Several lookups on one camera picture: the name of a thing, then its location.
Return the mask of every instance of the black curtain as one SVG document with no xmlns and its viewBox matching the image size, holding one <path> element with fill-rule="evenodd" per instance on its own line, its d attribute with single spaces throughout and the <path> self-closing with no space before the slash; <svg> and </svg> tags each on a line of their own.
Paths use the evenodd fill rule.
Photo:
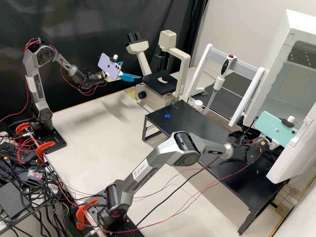
<svg viewBox="0 0 316 237">
<path fill-rule="evenodd" d="M 118 55 L 124 61 L 122 71 L 141 75 L 135 55 L 125 49 L 127 34 L 140 32 L 149 41 L 145 51 L 155 71 L 161 30 L 177 33 L 177 47 L 192 55 L 206 0 L 2 0 L 0 1 L 0 119 L 16 113 L 26 102 L 23 49 L 31 38 L 40 37 L 54 45 L 71 63 L 98 71 L 98 56 Z M 169 71 L 179 70 L 177 59 L 170 61 Z M 40 68 L 47 103 L 55 112 L 135 84 L 118 80 L 98 88 L 93 96 L 83 96 L 66 84 L 59 65 L 49 63 Z M 0 130 L 14 121 L 31 116 L 29 105 L 23 113 L 0 123 Z"/>
</svg>

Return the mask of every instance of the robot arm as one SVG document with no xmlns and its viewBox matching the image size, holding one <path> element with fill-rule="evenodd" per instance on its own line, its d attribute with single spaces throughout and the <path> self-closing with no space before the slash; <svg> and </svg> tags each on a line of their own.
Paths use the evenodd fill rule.
<svg viewBox="0 0 316 237">
<path fill-rule="evenodd" d="M 85 75 L 76 65 L 70 64 L 55 47 L 41 41 L 40 38 L 27 46 L 23 65 L 26 69 L 26 79 L 31 92 L 32 105 L 31 110 L 36 118 L 42 122 L 49 122 L 52 118 L 52 112 L 45 100 L 43 86 L 39 74 L 39 68 L 47 64 L 48 62 L 56 61 L 66 71 L 68 76 L 77 84 L 80 84 L 81 89 L 89 90 L 93 85 L 103 83 L 105 81 L 105 73 L 91 73 Z M 48 130 L 52 130 L 52 124 L 48 125 Z"/>
<path fill-rule="evenodd" d="M 150 154 L 126 177 L 125 180 L 116 180 L 98 194 L 105 198 L 97 198 L 100 204 L 106 207 L 96 207 L 97 222 L 103 228 L 124 221 L 124 215 L 132 205 L 134 194 L 155 174 L 164 164 L 170 166 L 191 166 L 199 161 L 205 153 L 218 154 L 222 159 L 239 160 L 254 163 L 265 148 L 261 143 L 264 138 L 257 138 L 253 146 L 226 143 L 219 144 L 202 139 L 193 133 L 174 132 L 163 143 L 158 145 Z"/>
</svg>

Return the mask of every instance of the label sticker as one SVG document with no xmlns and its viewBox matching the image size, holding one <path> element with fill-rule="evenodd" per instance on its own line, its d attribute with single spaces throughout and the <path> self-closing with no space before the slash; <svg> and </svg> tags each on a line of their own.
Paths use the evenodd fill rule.
<svg viewBox="0 0 316 237">
<path fill-rule="evenodd" d="M 25 75 L 25 78 L 26 78 L 27 85 L 29 87 L 30 92 L 35 93 L 36 92 L 36 86 L 35 86 L 34 78 L 28 77 L 26 75 Z"/>
<path fill-rule="evenodd" d="M 208 151 L 208 153 L 210 153 L 210 154 L 223 154 L 222 152 L 220 152 L 220 151 Z"/>
<path fill-rule="evenodd" d="M 152 167 L 148 165 L 147 159 L 144 159 L 133 171 L 134 180 L 140 182 L 151 169 Z"/>
<path fill-rule="evenodd" d="M 184 85 L 182 85 L 182 86 L 180 87 L 180 94 L 183 93 L 183 89 L 184 89 Z"/>
</svg>

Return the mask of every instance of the white cap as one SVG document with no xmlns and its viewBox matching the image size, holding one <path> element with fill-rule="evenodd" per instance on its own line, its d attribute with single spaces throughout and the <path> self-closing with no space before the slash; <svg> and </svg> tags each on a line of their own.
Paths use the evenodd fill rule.
<svg viewBox="0 0 316 237">
<path fill-rule="evenodd" d="M 203 102 L 200 100 L 196 100 L 194 103 L 194 108 L 200 110 L 202 108 Z"/>
<path fill-rule="evenodd" d="M 293 117 L 293 116 L 290 116 L 290 117 L 288 117 L 288 119 L 287 119 L 289 122 L 291 122 L 291 123 L 293 123 L 294 122 L 294 120 L 295 120 L 295 117 Z"/>
</svg>

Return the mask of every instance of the table leg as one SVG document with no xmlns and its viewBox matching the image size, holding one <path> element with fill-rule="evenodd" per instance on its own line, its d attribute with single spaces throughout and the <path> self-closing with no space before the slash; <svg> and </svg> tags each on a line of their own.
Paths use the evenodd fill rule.
<svg viewBox="0 0 316 237">
<path fill-rule="evenodd" d="M 250 226 L 250 224 L 256 219 L 256 217 L 257 216 L 253 214 L 252 212 L 249 213 L 244 223 L 239 227 L 238 234 L 242 235 L 245 232 L 245 230 Z"/>
<path fill-rule="evenodd" d="M 143 135 L 142 135 L 142 140 L 143 140 L 143 142 L 147 142 L 149 139 L 151 139 L 151 138 L 153 138 L 153 137 L 155 137 L 155 136 L 157 136 L 157 135 L 159 135 L 159 134 L 162 133 L 162 132 L 159 130 L 158 132 L 155 132 L 155 133 L 153 133 L 153 134 L 151 134 L 151 135 L 149 135 L 149 136 L 146 136 L 147 129 L 148 129 L 148 127 L 147 127 L 147 118 L 146 118 L 146 116 L 145 116 L 144 127 L 143 127 Z"/>
</svg>

